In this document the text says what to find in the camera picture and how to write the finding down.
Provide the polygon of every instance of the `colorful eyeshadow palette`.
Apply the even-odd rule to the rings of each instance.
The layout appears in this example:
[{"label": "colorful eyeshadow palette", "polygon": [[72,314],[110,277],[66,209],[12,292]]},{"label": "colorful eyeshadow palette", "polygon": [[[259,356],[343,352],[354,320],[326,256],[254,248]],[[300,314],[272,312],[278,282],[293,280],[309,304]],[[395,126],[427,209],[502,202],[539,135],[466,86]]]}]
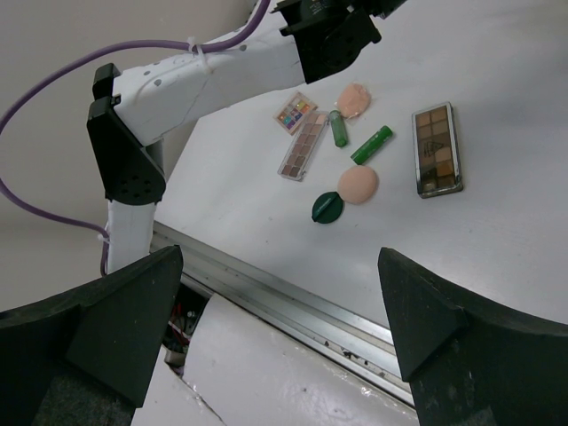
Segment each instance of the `colorful eyeshadow palette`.
[{"label": "colorful eyeshadow palette", "polygon": [[321,111],[313,111],[306,116],[302,130],[294,138],[280,165],[279,175],[292,180],[304,178],[308,161],[328,122],[327,113]]},{"label": "colorful eyeshadow palette", "polygon": [[454,111],[449,102],[413,114],[416,184],[422,198],[463,189]]},{"label": "colorful eyeshadow palette", "polygon": [[306,115],[317,107],[316,104],[297,91],[274,116],[274,119],[285,131],[293,135],[304,122]]}]

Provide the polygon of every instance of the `green tube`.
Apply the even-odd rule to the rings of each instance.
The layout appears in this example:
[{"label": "green tube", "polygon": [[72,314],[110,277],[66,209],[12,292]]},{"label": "green tube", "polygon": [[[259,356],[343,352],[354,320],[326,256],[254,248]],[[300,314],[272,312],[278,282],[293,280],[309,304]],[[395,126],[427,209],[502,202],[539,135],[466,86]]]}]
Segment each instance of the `green tube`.
[{"label": "green tube", "polygon": [[392,137],[392,130],[387,126],[382,126],[361,148],[351,156],[351,159],[359,166],[362,166],[384,143]]},{"label": "green tube", "polygon": [[343,148],[347,145],[349,139],[341,113],[339,111],[329,113],[329,122],[331,123],[331,130],[334,132],[335,146]]}]

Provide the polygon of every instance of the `makeup sponge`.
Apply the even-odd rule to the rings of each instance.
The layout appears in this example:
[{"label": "makeup sponge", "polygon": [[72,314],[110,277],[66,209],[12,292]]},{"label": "makeup sponge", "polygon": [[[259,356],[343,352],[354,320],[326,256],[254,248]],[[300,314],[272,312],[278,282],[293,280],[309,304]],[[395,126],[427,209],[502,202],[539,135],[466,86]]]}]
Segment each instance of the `makeup sponge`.
[{"label": "makeup sponge", "polygon": [[355,166],[342,174],[337,184],[337,192],[345,202],[361,204],[373,196],[378,185],[379,178],[373,169]]},{"label": "makeup sponge", "polygon": [[339,95],[336,105],[343,117],[352,118],[363,114],[370,103],[371,95],[367,89],[360,84],[351,83]]}]

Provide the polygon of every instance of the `makeup palette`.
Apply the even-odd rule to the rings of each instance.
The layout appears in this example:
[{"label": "makeup palette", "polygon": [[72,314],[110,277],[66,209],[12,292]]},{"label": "makeup palette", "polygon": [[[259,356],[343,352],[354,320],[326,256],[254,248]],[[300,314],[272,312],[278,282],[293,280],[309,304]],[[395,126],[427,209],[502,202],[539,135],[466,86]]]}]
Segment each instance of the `makeup palette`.
[{"label": "makeup palette", "polygon": [[313,111],[306,116],[304,126],[294,138],[280,165],[279,175],[292,180],[304,178],[308,161],[328,122],[327,113],[321,111]]},{"label": "makeup palette", "polygon": [[274,116],[274,119],[285,131],[293,135],[304,122],[306,115],[317,107],[305,95],[297,91]]},{"label": "makeup palette", "polygon": [[413,114],[416,184],[422,198],[463,189],[454,111],[449,102]]}]

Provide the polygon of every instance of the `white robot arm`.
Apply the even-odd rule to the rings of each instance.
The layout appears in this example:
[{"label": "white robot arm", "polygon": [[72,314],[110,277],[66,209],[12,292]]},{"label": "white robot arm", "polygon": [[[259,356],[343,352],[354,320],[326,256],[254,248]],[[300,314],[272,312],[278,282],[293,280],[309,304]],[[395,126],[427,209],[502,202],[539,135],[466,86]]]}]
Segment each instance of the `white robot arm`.
[{"label": "white robot arm", "polygon": [[286,0],[246,40],[215,54],[189,51],[122,73],[95,76],[88,130],[109,199],[107,272],[147,256],[156,203],[165,191],[164,135],[187,122],[268,92],[347,68],[381,36],[405,0]]}]

